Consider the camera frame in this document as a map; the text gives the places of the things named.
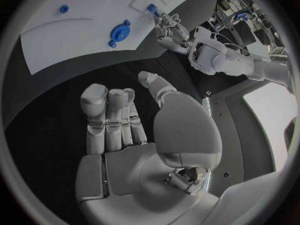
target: white panel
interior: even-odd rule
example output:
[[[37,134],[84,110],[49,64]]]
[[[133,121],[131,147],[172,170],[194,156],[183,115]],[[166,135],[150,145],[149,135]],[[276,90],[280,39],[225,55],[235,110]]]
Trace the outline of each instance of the white panel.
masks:
[[[21,34],[30,73],[78,56],[137,49],[154,27],[151,16],[141,12],[147,3],[155,3],[169,13],[185,0],[163,1],[46,0]],[[64,4],[69,6],[69,11],[62,14],[59,9]],[[131,22],[128,38],[118,42],[116,48],[109,47],[112,29],[126,19]]]
[[[246,94],[244,100],[267,136],[276,170],[281,170],[288,157],[284,130],[298,114],[295,96],[284,86],[271,82]]]

